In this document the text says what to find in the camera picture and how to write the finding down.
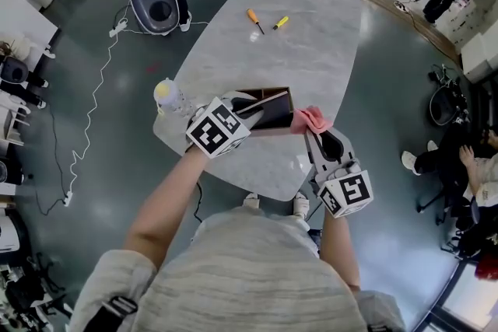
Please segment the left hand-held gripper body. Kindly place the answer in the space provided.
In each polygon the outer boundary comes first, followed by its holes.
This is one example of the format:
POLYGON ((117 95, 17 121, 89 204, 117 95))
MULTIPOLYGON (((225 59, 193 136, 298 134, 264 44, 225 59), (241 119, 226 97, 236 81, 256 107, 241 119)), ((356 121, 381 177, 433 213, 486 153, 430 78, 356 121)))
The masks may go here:
POLYGON ((187 138, 214 159, 235 149, 251 132, 215 97, 186 131, 187 138))

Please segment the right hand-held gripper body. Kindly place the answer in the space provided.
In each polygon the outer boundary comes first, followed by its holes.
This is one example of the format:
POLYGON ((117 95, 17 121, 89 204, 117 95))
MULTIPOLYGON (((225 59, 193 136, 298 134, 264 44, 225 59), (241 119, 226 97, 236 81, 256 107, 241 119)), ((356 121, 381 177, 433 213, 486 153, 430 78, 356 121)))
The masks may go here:
POLYGON ((341 218, 365 208, 374 200, 369 174, 354 159, 334 171, 318 173, 317 198, 333 218, 341 218))

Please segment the pink cloth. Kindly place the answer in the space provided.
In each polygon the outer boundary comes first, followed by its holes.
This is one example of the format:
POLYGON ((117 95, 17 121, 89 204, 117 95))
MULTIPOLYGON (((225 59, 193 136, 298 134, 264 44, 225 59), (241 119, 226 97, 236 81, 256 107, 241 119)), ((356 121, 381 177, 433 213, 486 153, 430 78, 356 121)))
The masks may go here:
POLYGON ((333 123, 323 116, 318 107, 309 106, 305 109, 295 109, 293 111, 293 119, 289 129, 293 135, 304 135, 307 130, 319 135, 332 126, 333 123))

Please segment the person's left forearm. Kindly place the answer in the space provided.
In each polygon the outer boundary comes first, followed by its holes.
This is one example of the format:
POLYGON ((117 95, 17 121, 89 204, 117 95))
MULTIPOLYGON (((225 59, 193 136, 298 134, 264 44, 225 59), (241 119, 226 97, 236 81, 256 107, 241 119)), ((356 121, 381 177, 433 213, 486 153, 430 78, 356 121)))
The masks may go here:
POLYGON ((161 267, 208 162, 198 148, 185 152, 140 208, 124 241, 125 250, 140 253, 161 267))

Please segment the person's right forearm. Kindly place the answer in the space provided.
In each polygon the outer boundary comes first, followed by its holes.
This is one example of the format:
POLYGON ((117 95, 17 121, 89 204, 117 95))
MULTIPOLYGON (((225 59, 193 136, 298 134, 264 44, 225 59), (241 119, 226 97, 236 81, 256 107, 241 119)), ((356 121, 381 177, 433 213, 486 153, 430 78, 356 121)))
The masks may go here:
POLYGON ((354 292, 360 291, 360 274, 346 217, 324 214, 320 259, 329 264, 354 292))

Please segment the person's right shoe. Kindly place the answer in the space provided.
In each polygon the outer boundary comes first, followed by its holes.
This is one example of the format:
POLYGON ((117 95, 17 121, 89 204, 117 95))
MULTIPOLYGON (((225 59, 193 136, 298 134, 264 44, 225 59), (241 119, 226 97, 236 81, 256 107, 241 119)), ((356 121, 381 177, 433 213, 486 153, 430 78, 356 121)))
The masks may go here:
POLYGON ((306 220, 309 210, 309 200, 303 193, 298 191, 293 199, 293 216, 302 220, 306 220))

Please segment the clear bottle with yellow cap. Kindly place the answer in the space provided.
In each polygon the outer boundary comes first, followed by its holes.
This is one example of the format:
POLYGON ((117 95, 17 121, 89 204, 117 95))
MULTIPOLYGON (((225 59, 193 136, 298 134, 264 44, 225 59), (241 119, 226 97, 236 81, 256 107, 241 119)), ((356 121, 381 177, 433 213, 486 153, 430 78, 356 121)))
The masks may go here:
POLYGON ((164 79, 156 85, 153 90, 153 99, 157 113, 161 117, 171 113, 181 117, 191 117, 194 113, 191 102, 171 79, 164 79))

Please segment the black office chair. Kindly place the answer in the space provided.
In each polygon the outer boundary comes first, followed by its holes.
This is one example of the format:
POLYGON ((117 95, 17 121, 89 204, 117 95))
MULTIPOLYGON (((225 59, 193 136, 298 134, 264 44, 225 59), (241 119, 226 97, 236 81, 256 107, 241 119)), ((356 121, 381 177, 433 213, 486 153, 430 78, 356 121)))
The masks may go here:
POLYGON ((443 208, 436 216, 436 225, 443 225, 450 218, 454 222, 441 244, 442 251, 455 255, 459 260, 472 259, 481 250, 479 244, 471 240, 480 223, 479 206, 474 197, 470 200, 464 197, 463 176, 445 169, 438 169, 437 176, 441 183, 440 192, 425 204, 417 204, 416 211, 421 214, 441 199, 443 208))

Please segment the black round bin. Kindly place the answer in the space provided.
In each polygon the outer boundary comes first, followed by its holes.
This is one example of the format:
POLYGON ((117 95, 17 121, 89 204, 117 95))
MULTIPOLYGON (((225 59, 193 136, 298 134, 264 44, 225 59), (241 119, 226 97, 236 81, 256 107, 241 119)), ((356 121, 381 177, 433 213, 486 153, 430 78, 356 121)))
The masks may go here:
POLYGON ((460 86, 451 83, 436 89, 429 101, 428 116, 437 127, 468 123, 468 103, 460 86))

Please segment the person's grey striped shirt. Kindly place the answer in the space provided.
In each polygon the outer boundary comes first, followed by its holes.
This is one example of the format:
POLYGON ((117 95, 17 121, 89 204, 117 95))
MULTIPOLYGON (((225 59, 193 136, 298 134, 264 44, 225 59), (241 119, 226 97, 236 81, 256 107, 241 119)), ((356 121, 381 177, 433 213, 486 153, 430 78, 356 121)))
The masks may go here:
POLYGON ((159 268, 135 251, 106 252, 70 332, 110 332, 90 321, 115 296, 138 307, 119 332, 405 332, 395 299, 352 291, 300 224, 243 207, 207 218, 159 268))

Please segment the long wooden plank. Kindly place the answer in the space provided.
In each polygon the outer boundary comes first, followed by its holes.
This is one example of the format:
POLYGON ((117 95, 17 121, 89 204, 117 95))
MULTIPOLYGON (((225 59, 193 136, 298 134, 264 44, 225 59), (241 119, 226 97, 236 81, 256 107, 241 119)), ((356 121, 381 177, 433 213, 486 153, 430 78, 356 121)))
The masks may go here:
POLYGON ((451 59, 460 69, 462 69, 461 55, 457 52, 453 43, 447 39, 439 30, 431 26, 423 17, 408 9, 405 10, 395 5, 395 0, 367 0, 377 6, 391 12, 398 18, 406 21, 422 37, 429 41, 441 54, 451 59))

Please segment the white storage box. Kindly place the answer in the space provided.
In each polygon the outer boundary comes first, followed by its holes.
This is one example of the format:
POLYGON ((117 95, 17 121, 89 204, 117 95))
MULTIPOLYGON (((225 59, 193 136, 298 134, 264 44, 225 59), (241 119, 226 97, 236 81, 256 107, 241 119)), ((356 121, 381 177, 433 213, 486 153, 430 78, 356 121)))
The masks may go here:
POLYGON ((461 49, 463 72, 470 83, 477 83, 498 70, 498 44, 476 34, 461 49))

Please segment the red bag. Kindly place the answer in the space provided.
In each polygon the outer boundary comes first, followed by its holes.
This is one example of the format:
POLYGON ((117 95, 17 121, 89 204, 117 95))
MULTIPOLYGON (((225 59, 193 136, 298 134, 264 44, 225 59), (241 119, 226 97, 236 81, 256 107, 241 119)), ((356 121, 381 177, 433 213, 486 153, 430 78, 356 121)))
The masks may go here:
POLYGON ((479 280, 498 281, 498 257, 483 256, 475 268, 479 280))

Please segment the white chair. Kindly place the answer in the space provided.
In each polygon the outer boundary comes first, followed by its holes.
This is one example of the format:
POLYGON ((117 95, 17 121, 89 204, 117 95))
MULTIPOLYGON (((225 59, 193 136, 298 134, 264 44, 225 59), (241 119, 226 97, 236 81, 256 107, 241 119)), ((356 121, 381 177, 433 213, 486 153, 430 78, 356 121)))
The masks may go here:
POLYGON ((7 145, 24 146, 18 126, 29 127, 27 117, 31 110, 19 97, 0 90, 0 141, 7 145))

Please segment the orange handled screwdriver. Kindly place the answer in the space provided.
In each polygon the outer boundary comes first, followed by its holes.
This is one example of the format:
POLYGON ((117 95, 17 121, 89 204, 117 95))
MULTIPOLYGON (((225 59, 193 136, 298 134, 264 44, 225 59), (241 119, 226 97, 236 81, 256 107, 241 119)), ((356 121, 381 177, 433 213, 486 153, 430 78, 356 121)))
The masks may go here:
POLYGON ((264 30, 261 27, 260 21, 259 21, 258 17, 256 16, 253 9, 247 9, 247 16, 258 27, 258 29, 261 31, 261 33, 265 34, 264 30))

